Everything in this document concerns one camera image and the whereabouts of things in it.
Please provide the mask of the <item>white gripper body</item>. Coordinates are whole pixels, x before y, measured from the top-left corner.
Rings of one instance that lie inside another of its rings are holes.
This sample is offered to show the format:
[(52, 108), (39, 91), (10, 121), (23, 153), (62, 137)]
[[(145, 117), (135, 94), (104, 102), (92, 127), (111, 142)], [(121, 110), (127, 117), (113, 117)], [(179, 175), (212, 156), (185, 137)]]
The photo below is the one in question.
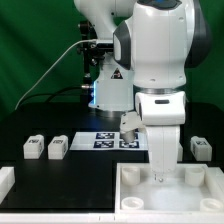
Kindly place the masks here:
[(180, 126), (147, 126), (146, 136), (151, 169), (156, 174), (175, 170), (180, 141)]

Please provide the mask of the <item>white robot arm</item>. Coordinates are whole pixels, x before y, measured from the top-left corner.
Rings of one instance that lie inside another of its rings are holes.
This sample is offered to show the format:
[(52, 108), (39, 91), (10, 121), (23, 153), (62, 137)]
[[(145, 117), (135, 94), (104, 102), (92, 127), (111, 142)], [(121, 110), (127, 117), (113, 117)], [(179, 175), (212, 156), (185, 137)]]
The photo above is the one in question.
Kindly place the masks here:
[(127, 142), (146, 133), (151, 170), (175, 169), (185, 123), (185, 70), (208, 55), (211, 36), (200, 0), (74, 0), (93, 26), (100, 64), (89, 107), (120, 113)]

